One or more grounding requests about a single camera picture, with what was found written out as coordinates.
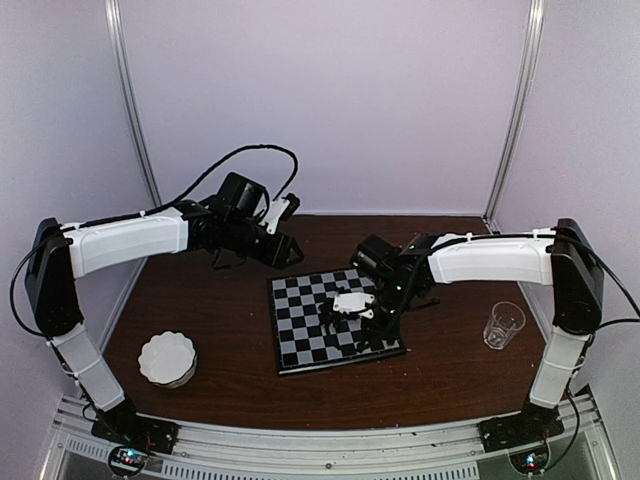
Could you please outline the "black and grey chessboard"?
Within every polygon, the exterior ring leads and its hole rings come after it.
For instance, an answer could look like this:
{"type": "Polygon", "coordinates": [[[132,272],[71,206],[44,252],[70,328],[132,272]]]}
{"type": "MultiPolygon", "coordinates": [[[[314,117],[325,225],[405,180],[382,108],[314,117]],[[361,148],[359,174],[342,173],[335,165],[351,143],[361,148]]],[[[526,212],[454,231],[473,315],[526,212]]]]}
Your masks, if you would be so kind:
{"type": "Polygon", "coordinates": [[[341,314],[333,298],[372,296],[374,283],[355,269],[272,278],[267,281],[277,373],[317,371],[403,355],[402,340],[372,340],[363,349],[362,314],[341,314]]]}

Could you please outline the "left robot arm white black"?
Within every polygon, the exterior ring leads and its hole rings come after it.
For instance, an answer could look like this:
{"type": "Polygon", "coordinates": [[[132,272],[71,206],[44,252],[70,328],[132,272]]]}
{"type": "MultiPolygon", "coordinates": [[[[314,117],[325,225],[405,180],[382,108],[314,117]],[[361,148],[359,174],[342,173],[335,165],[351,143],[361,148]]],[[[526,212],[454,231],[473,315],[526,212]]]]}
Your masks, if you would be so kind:
{"type": "Polygon", "coordinates": [[[137,442],[144,424],[104,357],[106,334],[96,331],[96,314],[105,314],[103,323],[113,330],[151,257],[227,251],[273,269],[300,262],[295,238],[281,229],[299,206],[296,194],[269,198],[265,186],[232,172],[203,200],[178,198],[156,211],[111,219],[39,222],[24,275],[37,332],[121,443],[137,442]]]}

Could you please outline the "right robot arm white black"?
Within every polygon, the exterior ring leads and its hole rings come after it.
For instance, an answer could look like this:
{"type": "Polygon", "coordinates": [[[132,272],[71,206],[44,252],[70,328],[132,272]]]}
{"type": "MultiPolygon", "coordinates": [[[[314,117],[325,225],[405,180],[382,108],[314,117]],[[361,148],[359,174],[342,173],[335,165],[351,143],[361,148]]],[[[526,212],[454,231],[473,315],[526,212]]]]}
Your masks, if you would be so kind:
{"type": "Polygon", "coordinates": [[[519,440],[535,440],[551,424],[579,358],[602,322],[604,269],[577,222],[511,234],[429,234],[407,246],[377,235],[365,238],[349,263],[376,285],[368,303],[366,340],[399,337],[401,316],[413,299],[437,285],[515,282],[531,307],[546,345],[526,397],[513,419],[519,440]]]}

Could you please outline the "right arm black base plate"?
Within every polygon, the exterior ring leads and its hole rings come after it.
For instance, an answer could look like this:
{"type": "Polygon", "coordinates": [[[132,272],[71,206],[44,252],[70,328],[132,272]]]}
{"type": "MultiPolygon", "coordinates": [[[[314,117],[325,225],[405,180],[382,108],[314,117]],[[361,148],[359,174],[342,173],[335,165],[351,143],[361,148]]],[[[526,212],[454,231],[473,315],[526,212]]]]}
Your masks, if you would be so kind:
{"type": "Polygon", "coordinates": [[[477,427],[486,453],[540,443],[565,431],[562,421],[555,414],[544,417],[524,412],[493,417],[481,421],[477,427]]]}

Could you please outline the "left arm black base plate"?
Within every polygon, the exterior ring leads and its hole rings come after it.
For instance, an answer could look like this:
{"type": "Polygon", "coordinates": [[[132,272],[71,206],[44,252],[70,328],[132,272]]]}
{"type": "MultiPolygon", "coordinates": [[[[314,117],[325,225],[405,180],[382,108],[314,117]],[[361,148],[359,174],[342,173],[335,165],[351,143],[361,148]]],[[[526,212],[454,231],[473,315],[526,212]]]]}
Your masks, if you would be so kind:
{"type": "Polygon", "coordinates": [[[180,427],[174,422],[137,417],[132,426],[118,428],[111,428],[101,420],[96,420],[91,427],[91,435],[147,453],[171,454],[179,430],[180,427]]]}

